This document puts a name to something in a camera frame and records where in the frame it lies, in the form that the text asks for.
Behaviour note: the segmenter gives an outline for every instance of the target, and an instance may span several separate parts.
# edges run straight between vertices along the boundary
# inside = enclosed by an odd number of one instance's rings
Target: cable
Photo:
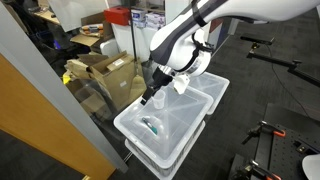
[[[265,45],[267,48],[268,48],[268,51],[269,51],[269,56],[272,58],[272,51],[270,49],[270,47],[268,45]],[[308,118],[310,118],[309,114],[307,113],[306,109],[303,107],[303,105],[298,101],[298,99],[296,97],[294,97],[294,95],[286,88],[286,86],[282,83],[282,81],[280,80],[277,72],[275,71],[274,69],[274,66],[273,66],[273,63],[271,63],[271,68],[272,68],[272,71],[274,73],[274,75],[276,76],[276,78],[278,79],[280,85],[282,86],[282,88],[300,105],[300,107],[303,109],[304,113],[306,114],[306,116]]]

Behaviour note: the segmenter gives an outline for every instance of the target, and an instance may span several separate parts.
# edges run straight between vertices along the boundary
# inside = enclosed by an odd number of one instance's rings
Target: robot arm
[[[220,17],[235,17],[253,23],[285,21],[319,4],[320,0],[193,0],[151,41],[151,56],[160,68],[153,75],[154,83],[149,86],[149,92],[147,90],[143,96],[145,102],[172,78],[175,89],[182,94],[189,76],[198,76],[205,71],[211,54],[202,45],[204,39],[200,28],[208,22]]]

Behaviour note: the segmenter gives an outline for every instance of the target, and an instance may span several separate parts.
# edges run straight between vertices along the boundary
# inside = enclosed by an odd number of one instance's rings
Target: red box
[[[129,25],[130,12],[125,7],[113,7],[104,10],[104,16],[106,21],[113,24],[119,24],[122,26]]]

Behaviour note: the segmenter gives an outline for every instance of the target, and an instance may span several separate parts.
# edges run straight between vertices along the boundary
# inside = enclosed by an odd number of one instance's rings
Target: floor
[[[178,170],[174,179],[226,179],[230,159],[235,153],[253,157],[256,139],[245,146],[246,130],[261,120],[267,103],[275,103],[304,113],[300,105],[283,89],[271,64],[249,60],[251,44],[239,39],[242,33],[275,36],[272,55],[286,60],[299,59],[301,70],[320,79],[320,22],[315,10],[282,23],[267,25],[239,24],[236,35],[229,37],[214,56],[208,71],[230,80],[220,105]],[[260,53],[268,54],[261,47]],[[309,116],[320,120],[320,89],[274,65],[285,87],[305,107]],[[79,180],[83,175],[0,131],[0,179]],[[110,180],[156,179],[134,156],[126,174],[115,171]]]

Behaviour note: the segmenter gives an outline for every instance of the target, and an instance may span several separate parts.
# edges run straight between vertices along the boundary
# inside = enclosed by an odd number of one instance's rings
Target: plastic storage container
[[[112,112],[103,96],[93,88],[94,85],[95,82],[86,84],[77,90],[74,96],[87,113],[95,114],[100,121],[105,121]]]
[[[189,86],[204,92],[213,98],[213,103],[207,113],[208,115],[211,115],[217,108],[229,83],[230,81],[228,79],[205,72],[201,76],[191,77]]]
[[[200,134],[202,119],[213,99],[190,87],[182,95],[174,91],[172,84],[161,89],[166,93],[163,109],[154,108],[152,100],[141,105],[140,97],[115,118],[114,124],[127,137],[128,148],[135,149],[159,178],[165,178],[173,176]]]
[[[164,107],[164,102],[166,99],[166,93],[163,90],[157,91],[152,97],[153,105],[156,109],[162,109]]]

